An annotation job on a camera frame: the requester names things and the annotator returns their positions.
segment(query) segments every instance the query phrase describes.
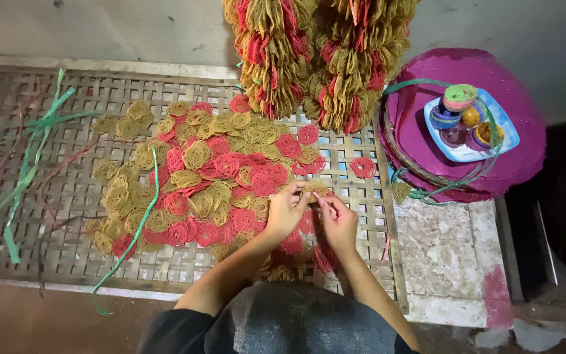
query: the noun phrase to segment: woven bamboo tray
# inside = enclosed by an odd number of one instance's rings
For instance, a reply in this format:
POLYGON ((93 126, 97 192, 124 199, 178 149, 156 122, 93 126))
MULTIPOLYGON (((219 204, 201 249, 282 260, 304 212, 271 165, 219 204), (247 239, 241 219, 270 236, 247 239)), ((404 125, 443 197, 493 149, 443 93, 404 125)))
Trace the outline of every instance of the woven bamboo tray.
MULTIPOLYGON (((23 110, 29 120, 41 117, 51 107, 56 82, 57 70, 54 69, 0 66, 0 139, 16 135, 19 104, 28 96, 39 91, 43 93, 42 97, 23 110)), ((213 105, 214 113, 221 113, 228 108, 233 95, 240 92, 235 87, 236 83, 193 77, 72 70, 67 72, 62 84, 65 90, 74 87, 76 92, 61 106, 59 113, 69 115, 98 110, 123 115, 130 103, 141 99, 150 102, 157 122, 165 115, 168 104, 178 100, 208 102, 213 105)), ((19 264, 10 263, 3 238, 7 212, 0 212, 0 278, 39 280, 39 255, 43 264, 40 279, 44 282, 95 285, 114 266, 116 258, 102 256, 90 238, 83 235, 83 218, 76 218, 62 229, 50 233, 54 223, 48 209, 57 213, 58 222, 75 216, 104 215, 99 200, 106 186, 91 178, 93 162, 102 158, 127 161, 135 149, 134 144, 98 143, 52 179, 43 192, 47 197, 47 205, 36 194, 38 184, 45 175, 97 138, 90 129, 92 121, 91 118, 76 118, 52 130, 40 157, 35 179, 23 195, 23 202, 13 220, 13 230, 16 230, 14 241, 20 250, 19 264)), ((292 132, 296 133, 298 127, 310 122, 299 110, 299 113, 282 123, 289 125, 292 132)), ((11 143, 0 146, 0 159, 10 147, 11 143)), ((373 137, 373 127, 368 126, 348 137, 321 131, 314 148, 326 157, 326 169, 320 175, 306 178, 320 179, 341 196, 351 209, 359 212, 357 250, 371 270, 381 268, 375 275, 407 313, 405 280, 386 158, 380 141, 373 137), (374 180, 355 177, 349 162, 358 156, 377 161, 379 170, 374 180), (390 234, 390 252, 381 266, 387 234, 390 234)), ((20 161, 20 156, 17 156, 0 170, 0 200, 14 189, 20 161)), ((137 252, 122 264, 105 286, 182 294, 214 263, 208 248, 201 248, 195 243, 184 247, 165 246, 153 253, 137 252)), ((303 282, 343 292, 333 275, 329 277, 322 271, 314 271, 311 264, 294 269, 294 272, 303 282)))

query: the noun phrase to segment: person's left hand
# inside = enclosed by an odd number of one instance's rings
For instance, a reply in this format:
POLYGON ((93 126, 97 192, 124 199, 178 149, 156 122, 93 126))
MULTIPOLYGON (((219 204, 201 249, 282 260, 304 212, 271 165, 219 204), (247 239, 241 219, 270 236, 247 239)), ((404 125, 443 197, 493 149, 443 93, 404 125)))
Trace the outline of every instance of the person's left hand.
POLYGON ((279 193, 270 195, 270 213, 264 232, 282 242, 294 231, 303 216, 310 193, 296 195, 303 189, 305 181, 292 181, 279 193))

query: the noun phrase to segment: person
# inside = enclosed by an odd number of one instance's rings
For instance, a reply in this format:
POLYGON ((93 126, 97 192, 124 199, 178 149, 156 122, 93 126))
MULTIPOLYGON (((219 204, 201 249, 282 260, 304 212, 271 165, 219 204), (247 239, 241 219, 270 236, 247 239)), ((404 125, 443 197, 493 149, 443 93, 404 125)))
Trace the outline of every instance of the person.
POLYGON ((259 235, 206 272, 141 335, 138 353, 415 353, 409 323, 355 248, 358 215, 318 200, 338 277, 352 299, 299 282, 257 282, 266 257, 296 228, 310 194, 293 181, 271 195, 259 235))

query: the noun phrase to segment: small pink stick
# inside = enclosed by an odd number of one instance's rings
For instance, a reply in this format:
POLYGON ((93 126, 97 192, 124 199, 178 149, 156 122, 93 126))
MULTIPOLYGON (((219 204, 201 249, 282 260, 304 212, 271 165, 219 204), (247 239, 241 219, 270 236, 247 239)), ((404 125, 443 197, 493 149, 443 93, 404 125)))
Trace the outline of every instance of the small pink stick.
MULTIPOLYGON (((313 191, 313 192, 311 192, 311 193, 313 193, 313 195, 315 195, 316 198, 318 198, 319 200, 322 199, 322 197, 320 197, 320 196, 318 195, 318 193, 316 193, 315 191, 313 191)), ((335 211, 335 209, 334 209, 331 205, 329 205, 329 204, 327 203, 326 206, 329 207, 329 209, 331 210, 332 213, 334 213, 335 215, 338 214, 338 213, 335 211)))
POLYGON ((381 256, 381 264, 375 271, 372 272, 374 275, 376 275, 377 272, 381 269, 381 267, 384 266, 384 262, 386 261, 386 257, 388 255, 389 249, 390 249, 390 234, 386 233, 386 248, 384 249, 383 256, 381 256))
POLYGON ((353 0, 349 0, 351 4, 351 14, 353 15, 353 24, 357 26, 357 16, 355 15, 355 6, 353 5, 353 0))

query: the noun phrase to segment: person's right hand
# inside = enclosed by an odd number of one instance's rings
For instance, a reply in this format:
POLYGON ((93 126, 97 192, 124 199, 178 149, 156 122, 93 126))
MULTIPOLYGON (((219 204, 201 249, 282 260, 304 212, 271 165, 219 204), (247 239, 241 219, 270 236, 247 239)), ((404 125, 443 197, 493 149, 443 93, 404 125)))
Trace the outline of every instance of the person's right hand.
POLYGON ((342 200, 334 195, 318 199, 320 212, 325 226, 325 237, 337 257, 341 258, 351 252, 357 253, 355 239, 359 216, 350 210, 342 200), (329 208, 333 205, 336 215, 329 208))

